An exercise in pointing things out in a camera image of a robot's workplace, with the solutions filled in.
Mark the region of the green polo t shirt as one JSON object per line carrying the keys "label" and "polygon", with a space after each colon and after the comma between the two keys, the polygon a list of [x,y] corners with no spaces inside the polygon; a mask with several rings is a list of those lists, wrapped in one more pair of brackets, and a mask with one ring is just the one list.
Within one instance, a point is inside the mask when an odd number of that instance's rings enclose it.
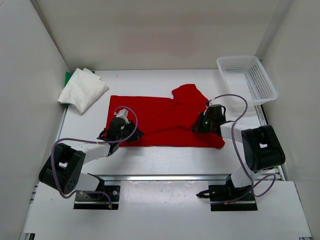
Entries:
{"label": "green polo t shirt", "polygon": [[72,77],[73,73],[72,72],[66,72],[65,73],[65,78],[64,78],[64,86],[66,86]]}

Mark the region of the red t shirt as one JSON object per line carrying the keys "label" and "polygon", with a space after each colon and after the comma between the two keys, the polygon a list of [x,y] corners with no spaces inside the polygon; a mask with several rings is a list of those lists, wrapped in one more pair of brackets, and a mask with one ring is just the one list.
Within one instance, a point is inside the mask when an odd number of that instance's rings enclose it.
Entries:
{"label": "red t shirt", "polygon": [[196,85],[181,85],[172,90],[172,95],[172,98],[112,95],[106,123],[110,124],[117,107],[126,106],[133,110],[128,119],[144,134],[133,142],[122,142],[121,146],[223,148],[225,142],[220,136],[192,131],[208,101]]}

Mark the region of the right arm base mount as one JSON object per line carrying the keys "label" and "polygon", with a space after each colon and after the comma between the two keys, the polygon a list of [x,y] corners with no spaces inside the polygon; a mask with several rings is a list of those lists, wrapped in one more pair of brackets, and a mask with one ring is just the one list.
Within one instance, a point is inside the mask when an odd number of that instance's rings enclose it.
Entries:
{"label": "right arm base mount", "polygon": [[257,211],[252,186],[236,188],[228,176],[225,184],[211,184],[208,189],[196,194],[200,199],[209,199],[211,212]]}

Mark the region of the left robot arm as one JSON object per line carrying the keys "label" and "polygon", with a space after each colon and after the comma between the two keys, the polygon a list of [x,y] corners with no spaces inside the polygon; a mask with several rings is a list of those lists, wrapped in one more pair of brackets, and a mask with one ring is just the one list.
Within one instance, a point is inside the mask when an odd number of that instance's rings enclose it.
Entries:
{"label": "left robot arm", "polygon": [[109,127],[99,134],[96,141],[75,138],[57,140],[40,170],[38,180],[57,190],[63,198],[69,198],[75,193],[88,194],[93,200],[103,198],[104,180],[94,174],[83,173],[83,165],[110,157],[121,143],[131,143],[144,136],[138,129],[138,121],[128,118],[132,112],[128,107],[117,107]]}

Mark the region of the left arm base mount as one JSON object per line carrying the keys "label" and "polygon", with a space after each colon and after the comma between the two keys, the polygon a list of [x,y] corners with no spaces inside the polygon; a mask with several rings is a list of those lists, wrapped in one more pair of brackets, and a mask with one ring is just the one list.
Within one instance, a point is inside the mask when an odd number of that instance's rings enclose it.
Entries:
{"label": "left arm base mount", "polygon": [[121,182],[98,177],[99,184],[93,192],[76,193],[73,208],[75,210],[118,210],[121,196]]}

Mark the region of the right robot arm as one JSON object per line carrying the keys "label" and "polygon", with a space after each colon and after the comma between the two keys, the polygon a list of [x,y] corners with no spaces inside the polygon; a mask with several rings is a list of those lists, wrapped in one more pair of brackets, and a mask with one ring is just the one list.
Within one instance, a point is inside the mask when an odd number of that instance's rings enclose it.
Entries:
{"label": "right robot arm", "polygon": [[274,169],[286,161],[283,148],[271,125],[254,128],[226,120],[226,108],[220,104],[211,105],[201,112],[192,131],[216,134],[223,139],[232,140],[238,157],[240,153],[237,143],[242,144],[244,160],[240,160],[241,167],[227,177],[223,186],[224,193],[230,200],[236,200],[243,191],[251,190],[253,182],[263,172]]}

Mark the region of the white t shirt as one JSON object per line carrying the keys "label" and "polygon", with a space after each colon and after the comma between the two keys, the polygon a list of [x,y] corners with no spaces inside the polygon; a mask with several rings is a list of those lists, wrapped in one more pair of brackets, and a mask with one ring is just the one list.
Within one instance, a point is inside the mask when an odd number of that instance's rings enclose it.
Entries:
{"label": "white t shirt", "polygon": [[77,68],[61,91],[57,102],[71,105],[82,115],[108,89],[109,86],[100,76],[87,68]]}

